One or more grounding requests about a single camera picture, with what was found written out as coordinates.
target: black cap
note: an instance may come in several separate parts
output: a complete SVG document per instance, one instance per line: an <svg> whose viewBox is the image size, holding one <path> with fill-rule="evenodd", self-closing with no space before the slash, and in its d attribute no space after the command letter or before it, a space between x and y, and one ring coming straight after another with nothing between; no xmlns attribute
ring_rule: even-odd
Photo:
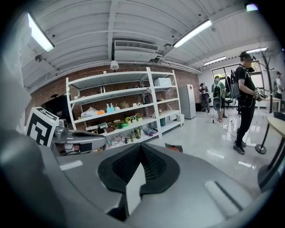
<svg viewBox="0 0 285 228"><path fill-rule="evenodd" d="M246 51L240 53L240 60L241 60L241 61L243 61L244 58L248 58L248 57L251 59L250 54L248 54Z"/></svg>

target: metal shelf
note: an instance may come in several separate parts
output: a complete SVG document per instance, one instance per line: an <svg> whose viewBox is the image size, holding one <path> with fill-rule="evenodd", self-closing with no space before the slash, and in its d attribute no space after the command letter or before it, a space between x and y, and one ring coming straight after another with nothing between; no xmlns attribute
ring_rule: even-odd
<svg viewBox="0 0 285 228"><path fill-rule="evenodd" d="M97 118L101 118L101 117L104 117L104 116L109 116L109 115L113 115L113 114L117 114L117 113L121 113L121 112L127 112L127 111L131 111L131 110L135 110L135 109L141 109L141 108L148 107L148 106L151 106L151 105L153 105L153 103L145 104L145 105L139 105L139 106L130 107L130 108L126 108L126 109L121 109L121 110L114 111L114 112L107 112L107 113L104 113L104 114L101 114L101 115L90 116L90 117L82 118L82 119L79 119L79 120L75 120L74 123L81 123L81 122L84 122L84 121L97 119Z"/></svg>
<svg viewBox="0 0 285 228"><path fill-rule="evenodd" d="M110 133L103 133L101 135L104 135L104 136L109 136L109 135L112 135L112 134L118 134L120 132L123 132L123 131L126 131L126 130L130 130L130 129L133 129L133 128L136 128L136 127L139 127L139 126L142 126L142 125L146 125L148 123L152 123L156 121L156 118L151 118L151 117L143 117L142 121L139 121L139 122L136 122L136 123L131 123L129 126L126 126L122 129L116 129Z"/></svg>
<svg viewBox="0 0 285 228"><path fill-rule="evenodd" d="M157 80L158 78L166 78L166 77L170 77L170 76L171 76L171 81L172 81L173 85L154 86L154 81ZM161 138L162 132L165 132L168 129L175 127L179 123L178 122L171 122L166 127L165 126L161 127L159 120L162 118L171 116L171 115L175 115L175 114L180 115L181 114L179 93L178 93L178 89L177 89L177 81L176 81L175 73L173 70L171 73L170 72L151 72L151 69L149 67L146 67L146 71L103 73L103 74L99 74L99 75L93 75L90 77L80 78L80 79L77 79L74 81L69 81L69 78L67 77L66 78L66 94L68 94L70 92L70 88L69 88L70 86L76 87L78 89L78 96L80 96L80 90L90 89L90 88L94 88L94 87L98 87L98 86L104 86L104 85L111 85L111 84L116 84L116 83L124 83L124 82L139 82L142 85L143 80L149 81L149 84L150 84L149 90L146 87L126 89L126 90L117 90L117 91L110 91L110 92L102 93L102 94L94 94L91 96L79 98L79 99L72 100L72 101L70 101L69 96L67 96L67 103L68 103L68 107L69 107L69 115L70 115L70 119L71 119L73 129L76 130L76 124L77 123L84 122L86 130L92 130L92 129L95 129L96 126L87 127L86 121L97 119L97 118L103 118L105 116L118 114L118 113L122 113L122 112L127 112L127 111L131 111L131 110L135 110L135 109L145 108L148 106L154 106L154 110L155 110L154 115L156 116L156 118L144 117L142 122L138 122L138 123L129 125L128 127L125 127L123 129L116 129L113 132L103 134L103 135L109 136L109 135L117 134L117 133L120 133L123 131L127 131L129 129L136 128L138 126L149 124L151 122L156 122L157 127L158 127L158 133L156 135L154 135L153 137L158 135L159 138ZM166 90L168 90L170 88L176 88L177 98L167 99L164 101L157 102L156 92L157 91L165 91L165 93L167 95ZM93 102L99 102L99 101L103 101L106 99L113 99L113 98L118 98L118 97L123 97L123 96L131 96L134 94L142 94L144 92L151 93L153 103L135 106L135 107L130 107L130 108L117 110L117 111L109 112L109 113L104 113L101 115L86 117L86 118L82 118L82 119L78 119L78 120L73 119L72 109L74 108L75 105L79 105L81 108L81 112L82 112L82 107L81 107L82 105L86 105L86 104L93 103ZM178 101L178 103L179 103L178 110L166 110L162 113L161 116L159 116L158 105L163 104L163 103L167 103L167 102L172 102L172 101ZM142 141L148 140L150 138L151 137L144 136L140 140L134 140L134 143L142 142Z"/></svg>
<svg viewBox="0 0 285 228"><path fill-rule="evenodd" d="M107 99L112 98L118 98L128 95L135 95L135 94L141 94L143 91L146 91L146 88L134 88L134 89L128 89L128 90L117 90L117 91L111 91L107 93L102 94L94 94L88 97L79 98L76 100L70 101L71 104L78 104L78 105L86 105L93 102L103 101Z"/></svg>
<svg viewBox="0 0 285 228"><path fill-rule="evenodd" d="M166 85L166 86L155 86L155 91L163 91L163 90L167 90L170 88L176 88L175 85Z"/></svg>
<svg viewBox="0 0 285 228"><path fill-rule="evenodd" d="M145 135L145 136L141 137L140 139L136 139L136 138L135 138L133 142L129 142L128 144L141 143L141 142L146 141L146 140L148 140L148 139L151 139L151 138L153 138L153 137L155 137L155 136L158 136L158 133L154 134L153 136L146 136L146 135ZM121 146L124 146L124 145L125 145L125 144L116 144L116 145L114 145L114 146L108 148L108 150L111 150L111 149L117 148L117 147L121 147Z"/></svg>
<svg viewBox="0 0 285 228"><path fill-rule="evenodd" d="M130 71L130 72L116 72L103 73L70 81L68 85L73 85L79 90L89 89L92 87L139 81L141 78L147 77L147 71Z"/></svg>
<svg viewBox="0 0 285 228"><path fill-rule="evenodd" d="M171 115L175 115L175 114L177 114L179 112L180 112L180 110L166 110L166 111L163 111L162 115L159 116L159 119L162 119L162 118L165 118L165 117L168 117L168 116L171 116Z"/></svg>
<svg viewBox="0 0 285 228"><path fill-rule="evenodd" d="M160 102L157 102L157 104L163 104L163 103L166 103L166 102L173 102L173 101L177 101L178 98L173 98L173 99L167 99L167 100L164 100L164 101L160 101Z"/></svg>
<svg viewBox="0 0 285 228"><path fill-rule="evenodd" d="M173 121L173 120L167 121L165 126L161 127L161 131L166 132L166 131L170 130L171 128L174 128L178 125L180 125L179 121Z"/></svg>

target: door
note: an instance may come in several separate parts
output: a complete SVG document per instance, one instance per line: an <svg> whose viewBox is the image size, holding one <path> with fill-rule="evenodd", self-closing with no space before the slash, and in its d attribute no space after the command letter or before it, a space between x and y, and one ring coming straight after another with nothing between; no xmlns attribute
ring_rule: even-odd
<svg viewBox="0 0 285 228"><path fill-rule="evenodd" d="M196 106L195 103L190 105L190 119L196 116Z"/></svg>
<svg viewBox="0 0 285 228"><path fill-rule="evenodd" d="M195 104L193 85L187 85L187 91L188 91L188 97L189 97L189 104Z"/></svg>

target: white refrigerator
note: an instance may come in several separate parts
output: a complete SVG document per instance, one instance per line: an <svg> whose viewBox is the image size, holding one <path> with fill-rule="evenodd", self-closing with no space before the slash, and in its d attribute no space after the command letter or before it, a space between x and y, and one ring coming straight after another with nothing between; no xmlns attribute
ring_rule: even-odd
<svg viewBox="0 0 285 228"><path fill-rule="evenodd" d="M181 114L185 119L192 119L196 116L195 96L193 85L184 85L178 88Z"/></svg>

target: red brick wall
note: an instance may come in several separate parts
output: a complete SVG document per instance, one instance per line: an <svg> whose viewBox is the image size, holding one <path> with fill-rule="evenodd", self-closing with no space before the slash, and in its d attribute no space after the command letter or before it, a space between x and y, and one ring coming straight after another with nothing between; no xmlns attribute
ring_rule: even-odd
<svg viewBox="0 0 285 228"><path fill-rule="evenodd" d="M120 65L120 69L117 70L117 72L145 71L146 67L147 67L147 65ZM149 66L149 67L151 68L152 71L171 72L171 69L167 68L167 67L161 67L161 66ZM97 75L97 74L102 74L104 70L106 70L107 73L112 72L110 70L109 66L100 66L100 67L89 68L89 69L80 70L80 71L77 71L74 73L70 73L68 75L65 75L65 76L49 83L48 85L41 87L36 92L31 94L31 96L32 96L31 102L29 103L28 107L26 108L26 120L28 119L29 112L30 112L32 107L41 106L43 103L51 100L52 98L50 98L50 96L52 96L53 94L63 95L66 93L65 79L67 77L69 78L69 81L74 81L74 80L79 79L79 78L88 77L88 76ZM174 71L175 71L175 75L176 75L177 85L183 86L186 84L192 84L194 86L195 101L196 101L196 103L200 102L200 94L198 91L199 82L198 82L197 75L189 73L189 72L185 72L182 70L174 69ZM138 82L119 83L119 84L113 84L113 85L106 85L105 90L106 90L106 92L109 92L109 91L114 91L114 90L122 90L122 89L125 89L127 86L138 86L138 85L139 85ZM83 91L81 91L81 96L89 96L92 94L96 94L98 91L99 91L98 87L88 89L88 90L83 90ZM73 99L75 95L77 95L77 90L73 86L70 86L71 99ZM157 92L156 96L157 96L157 99L159 99L159 98L166 99L164 92ZM168 99L176 98L176 97L177 97L176 90L171 89L168 93ZM141 95L125 96L125 97L120 97L120 98L104 100L102 102L95 102L95 103L83 105L82 109L83 109L83 111L86 111L91 106L97 110L101 110L101 109L106 110L106 103L108 103L108 104L113 103L113 105L116 105L116 103L119 104L122 101L127 101L129 103L130 107L132 107L133 103L142 102L143 100L142 100ZM170 106L173 109L177 109L178 108L178 102L170 102ZM167 105L161 104L161 105L159 105L159 108L161 108L162 110L166 110ZM81 114L79 106L75 106L73 109L73 112L74 112L75 119L77 119ZM128 112L127 115L130 116L130 115L133 115L137 112L140 112L143 115L145 115L145 109L144 108L134 110L133 112ZM153 107L149 107L149 113L150 114L154 113ZM107 116L105 118L100 118L98 120L99 120L99 122L104 122L104 121L112 121L112 120L115 120L118 118L122 119L125 114L126 113ZM95 124L94 121L88 121L87 122L88 126L92 126L93 124ZM77 124L77 127L78 127L78 129L84 129L83 124L82 125Z"/></svg>

